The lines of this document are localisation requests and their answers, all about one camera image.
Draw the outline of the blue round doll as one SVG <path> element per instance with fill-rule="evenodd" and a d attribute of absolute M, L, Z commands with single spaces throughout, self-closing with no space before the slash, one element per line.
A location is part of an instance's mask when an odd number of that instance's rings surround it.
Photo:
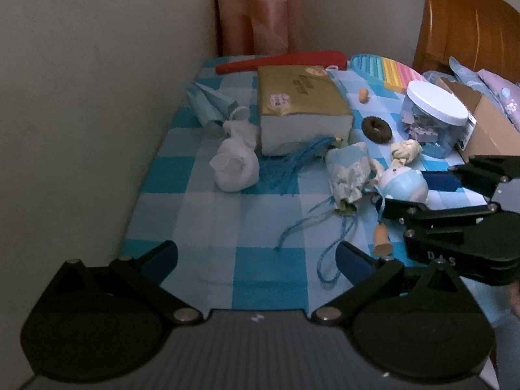
<path fill-rule="evenodd" d="M 425 203 L 428 186 L 422 172 L 408 166 L 392 165 L 376 180 L 374 190 L 379 196 L 380 207 L 377 208 L 377 226 L 374 231 L 373 255 L 386 257 L 393 253 L 393 245 L 383 222 L 384 210 L 388 200 Z"/>

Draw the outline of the red folded fan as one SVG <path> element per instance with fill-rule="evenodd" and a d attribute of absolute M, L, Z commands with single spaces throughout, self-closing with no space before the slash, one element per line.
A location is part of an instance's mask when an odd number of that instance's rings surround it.
<path fill-rule="evenodd" d="M 238 72 L 254 72 L 259 67 L 264 66 L 321 66 L 328 68 L 336 66 L 344 71 L 347 68 L 348 60 L 346 56 L 340 51 L 326 50 L 326 51 L 308 51 L 300 53 L 290 53 L 279 56 L 259 57 L 255 59 L 240 61 L 240 62 L 226 62 L 215 68 L 218 75 L 225 75 Z"/>

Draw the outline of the brown cardboard box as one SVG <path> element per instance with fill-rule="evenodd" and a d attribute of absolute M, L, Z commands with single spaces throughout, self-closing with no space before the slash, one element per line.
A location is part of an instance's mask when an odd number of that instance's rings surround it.
<path fill-rule="evenodd" d="M 519 155 L 519 132 L 490 99 L 446 78 L 437 78 L 436 84 L 453 93 L 471 114 L 463 132 L 462 146 L 457 147 L 464 161 L 478 155 Z"/>

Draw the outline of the pink floral pillow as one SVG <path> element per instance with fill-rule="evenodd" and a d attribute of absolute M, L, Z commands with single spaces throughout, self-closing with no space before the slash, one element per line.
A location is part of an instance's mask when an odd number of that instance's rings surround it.
<path fill-rule="evenodd" d="M 510 122 L 514 125 L 516 130 L 519 130 L 519 86 L 491 71 L 482 69 L 478 71 L 477 74 L 494 96 L 500 101 L 501 107 Z"/>

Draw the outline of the rainbow pop-it mat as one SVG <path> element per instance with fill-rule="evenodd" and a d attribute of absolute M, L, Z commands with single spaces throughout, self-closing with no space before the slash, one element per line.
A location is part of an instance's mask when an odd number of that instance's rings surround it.
<path fill-rule="evenodd" d="M 411 81 L 426 81 L 411 67 L 377 55 L 357 54 L 350 59 L 348 66 L 365 81 L 395 93 L 405 93 Z"/>

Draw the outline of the floral blue fabric pouch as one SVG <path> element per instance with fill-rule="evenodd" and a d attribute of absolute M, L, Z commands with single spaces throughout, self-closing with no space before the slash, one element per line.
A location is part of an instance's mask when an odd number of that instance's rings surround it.
<path fill-rule="evenodd" d="M 366 144 L 330 149 L 325 156 L 325 164 L 336 209 L 347 211 L 348 205 L 362 198 L 371 174 Z"/>

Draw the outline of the small orange peanut toy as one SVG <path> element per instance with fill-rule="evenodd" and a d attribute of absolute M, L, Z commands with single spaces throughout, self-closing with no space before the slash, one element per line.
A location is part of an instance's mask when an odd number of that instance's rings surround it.
<path fill-rule="evenodd" d="M 359 102 L 366 104 L 369 101 L 369 90 L 367 88 L 359 89 Z"/>

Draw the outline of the wooden headboard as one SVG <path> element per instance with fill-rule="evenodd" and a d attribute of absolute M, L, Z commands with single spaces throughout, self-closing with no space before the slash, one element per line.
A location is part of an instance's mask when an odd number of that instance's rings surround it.
<path fill-rule="evenodd" d="M 425 0 L 412 68 L 446 72 L 455 58 L 517 83 L 519 51 L 519 12 L 504 0 Z"/>

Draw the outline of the blue raffia tassel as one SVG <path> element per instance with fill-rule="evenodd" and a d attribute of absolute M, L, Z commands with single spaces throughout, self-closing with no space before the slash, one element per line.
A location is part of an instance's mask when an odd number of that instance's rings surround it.
<path fill-rule="evenodd" d="M 323 158 L 328 150 L 337 149 L 344 139 L 337 136 L 318 136 L 300 149 L 283 156 L 261 156 L 259 181 L 248 192 L 260 190 L 278 195 L 298 193 L 297 180 L 300 172 Z"/>

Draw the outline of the clear jar white lid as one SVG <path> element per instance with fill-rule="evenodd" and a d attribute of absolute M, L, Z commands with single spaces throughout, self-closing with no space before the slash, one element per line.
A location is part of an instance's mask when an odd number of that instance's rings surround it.
<path fill-rule="evenodd" d="M 421 80 L 408 83 L 400 119 L 402 132 L 436 159 L 445 159 L 456 147 L 464 150 L 477 125 L 455 94 Z"/>

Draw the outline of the beige knotted cloth toy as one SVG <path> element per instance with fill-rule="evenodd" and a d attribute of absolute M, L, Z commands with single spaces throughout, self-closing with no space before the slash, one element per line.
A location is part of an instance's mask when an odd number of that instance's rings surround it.
<path fill-rule="evenodd" d="M 422 153 L 420 143 L 414 139 L 403 140 L 390 146 L 391 167 L 410 165 Z"/>

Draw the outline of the blue floral pillow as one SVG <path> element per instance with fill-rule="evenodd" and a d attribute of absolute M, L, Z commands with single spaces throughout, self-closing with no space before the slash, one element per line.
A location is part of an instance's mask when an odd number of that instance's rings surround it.
<path fill-rule="evenodd" d="M 479 77 L 479 75 L 463 66 L 457 61 L 455 57 L 450 57 L 448 60 L 449 68 L 451 73 L 443 73 L 440 71 L 426 71 L 422 74 L 423 78 L 427 82 L 435 83 L 438 79 L 444 78 L 449 82 L 457 82 L 463 85 L 469 86 L 474 91 L 485 93 L 489 90 L 485 82 Z"/>

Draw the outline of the pink satin curtain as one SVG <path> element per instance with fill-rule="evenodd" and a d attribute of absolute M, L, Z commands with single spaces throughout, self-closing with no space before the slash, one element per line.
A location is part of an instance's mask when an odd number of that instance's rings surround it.
<path fill-rule="evenodd" d="M 225 56 L 303 51 L 303 0 L 217 0 Z"/>

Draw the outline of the blue paper cones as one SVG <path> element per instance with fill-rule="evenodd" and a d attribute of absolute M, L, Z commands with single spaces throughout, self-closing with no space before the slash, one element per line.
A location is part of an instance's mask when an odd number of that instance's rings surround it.
<path fill-rule="evenodd" d="M 188 85 L 187 97 L 205 134 L 212 138 L 224 136 L 226 132 L 223 124 L 239 107 L 238 103 L 224 93 L 198 82 Z"/>

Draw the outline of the blue checkered tablecloth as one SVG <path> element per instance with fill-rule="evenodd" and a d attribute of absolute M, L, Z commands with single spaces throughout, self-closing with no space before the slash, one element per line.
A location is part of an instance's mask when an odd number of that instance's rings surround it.
<path fill-rule="evenodd" d="M 249 107 L 250 121 L 258 124 L 256 72 L 215 72 L 222 63 L 251 58 L 210 59 L 196 81 Z M 381 117 L 400 139 L 403 95 L 368 84 L 350 70 L 332 76 L 353 110 L 350 142 L 365 141 L 369 156 L 388 168 L 390 146 L 365 139 L 360 125 L 366 116 Z M 359 103 L 361 87 L 369 88 L 368 104 Z M 332 204 L 309 213 L 331 196 L 324 159 L 292 177 L 286 195 L 263 182 L 225 193 L 215 186 L 209 164 L 219 145 L 183 103 L 150 165 L 121 254 L 138 258 L 163 241 L 174 241 L 178 265 L 162 287 L 204 314 L 222 308 L 310 312 L 348 290 L 352 285 L 343 276 L 326 285 L 317 274 L 320 256 L 339 237 L 343 219 L 332 212 Z M 329 215 L 323 223 L 294 231 L 282 249 L 274 249 L 287 226 L 320 212 Z"/>

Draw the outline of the gold tissue pack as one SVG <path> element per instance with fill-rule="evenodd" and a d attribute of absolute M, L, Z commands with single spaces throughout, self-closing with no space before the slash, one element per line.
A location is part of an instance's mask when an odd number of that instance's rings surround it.
<path fill-rule="evenodd" d="M 265 156 L 285 156 L 320 137 L 348 140 L 353 110 L 325 68 L 262 66 L 257 76 Z"/>

